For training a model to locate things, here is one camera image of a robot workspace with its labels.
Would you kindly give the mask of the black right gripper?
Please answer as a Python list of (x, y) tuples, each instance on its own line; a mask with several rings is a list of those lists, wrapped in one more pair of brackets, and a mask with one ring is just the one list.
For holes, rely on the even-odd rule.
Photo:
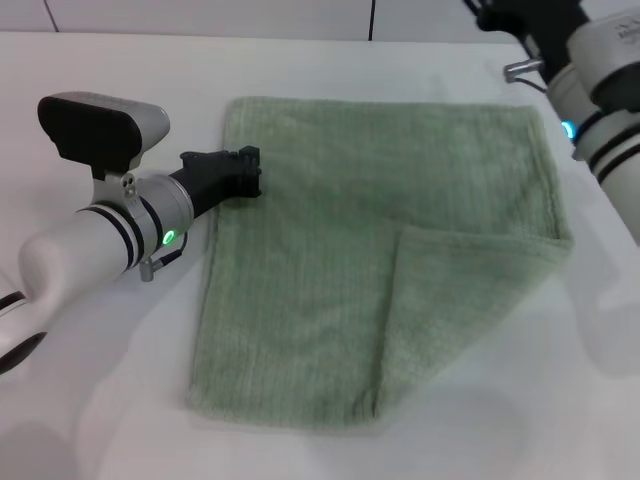
[(532, 59), (543, 62), (542, 75), (557, 75), (570, 63), (567, 42), (589, 17), (577, 0), (464, 1), (485, 32), (514, 36)]

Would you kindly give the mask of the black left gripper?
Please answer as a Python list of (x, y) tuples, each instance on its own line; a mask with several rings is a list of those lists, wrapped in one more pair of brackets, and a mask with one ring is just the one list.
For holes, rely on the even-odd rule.
[[(180, 158), (182, 168), (175, 171), (172, 178), (186, 190), (195, 218), (227, 199), (258, 198), (262, 194), (257, 147), (245, 146), (239, 154), (183, 152)], [(243, 175), (244, 167), (249, 173)]]

